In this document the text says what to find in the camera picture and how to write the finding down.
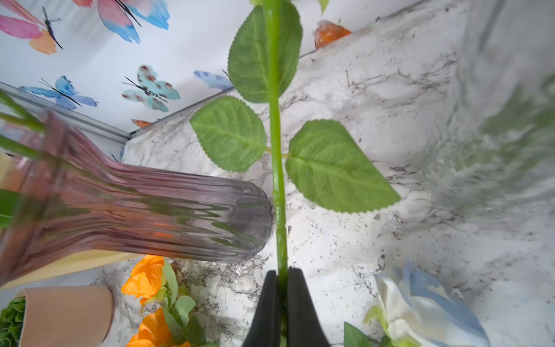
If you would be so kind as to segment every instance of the blue butterfly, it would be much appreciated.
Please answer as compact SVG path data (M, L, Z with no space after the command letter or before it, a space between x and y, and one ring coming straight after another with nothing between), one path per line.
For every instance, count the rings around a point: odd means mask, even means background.
M40 83L49 86L52 90L38 87L20 87L20 90L36 95L44 95L47 98L54 98L56 99L57 105L70 110L77 108L75 104L78 104L79 106L82 106L81 104L95 107L98 106L98 101L95 101L93 98L77 95L79 93L75 91L71 81L69 81L65 76L60 76L60 78L56 80L55 88L48 84L44 79L42 79L42 81L43 82Z
M231 82L223 76L198 70L193 72L193 74L199 80L205 82L210 88L220 89L222 92L224 90L228 90L229 88L233 88L233 84L231 84Z
M122 97L129 101L142 102L146 107L168 112L168 107L162 102L167 103L165 99L176 100L181 99L177 90L166 81L156 81L158 74L154 72L152 67L141 65L137 71L137 81L139 85L126 77L128 81L122 82L130 86L135 86L140 90L128 89L122 93Z

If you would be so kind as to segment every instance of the blurred glass object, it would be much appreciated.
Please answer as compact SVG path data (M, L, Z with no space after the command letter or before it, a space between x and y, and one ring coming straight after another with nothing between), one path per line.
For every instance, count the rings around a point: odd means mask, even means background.
M476 0L426 188L469 214L555 196L555 1Z
M269 238L271 201L254 184L121 164L45 120L45 136L23 136L36 158L12 156L0 179L0 209L19 200L0 229L0 285L90 249L234 263Z

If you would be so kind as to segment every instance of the green succulent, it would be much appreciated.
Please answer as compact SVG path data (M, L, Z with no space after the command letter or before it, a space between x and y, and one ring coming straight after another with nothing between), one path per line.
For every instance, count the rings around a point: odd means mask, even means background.
M0 312L0 347L17 347L23 329L25 297L15 298Z

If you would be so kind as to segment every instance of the marble countertop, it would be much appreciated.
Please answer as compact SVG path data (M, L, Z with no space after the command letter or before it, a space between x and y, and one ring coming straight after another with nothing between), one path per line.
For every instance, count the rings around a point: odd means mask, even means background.
M462 296L492 346L555 343L553 207L497 221L463 217L436 206L420 185L427 133L442 112L466 8L462 0L431 0L379 19L304 56L280 99L285 149L305 121L339 120L402 196L400 203L375 213L335 213L307 201L286 181L290 265L303 269L332 345L342 344L344 321L380 337L380 327L362 324L375 304L373 275L405 260ZM268 130L267 106L251 106ZM189 124L194 111L184 110L140 133L128 142L123 161L249 180L271 196L270 158L265 155L243 174L219 169ZM95 282L111 288L115 303L103 347L124 346L142 320L138 300L120 292L137 261L97 270ZM239 264L175 260L174 268L198 302L197 317L207 338L240 346L264 275L276 268L275 239Z

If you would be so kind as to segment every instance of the white flower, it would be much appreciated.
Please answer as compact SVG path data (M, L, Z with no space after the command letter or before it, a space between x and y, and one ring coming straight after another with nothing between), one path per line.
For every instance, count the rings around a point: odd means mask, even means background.
M407 263L392 277L376 276L378 316L396 346L490 347L478 318L439 281Z

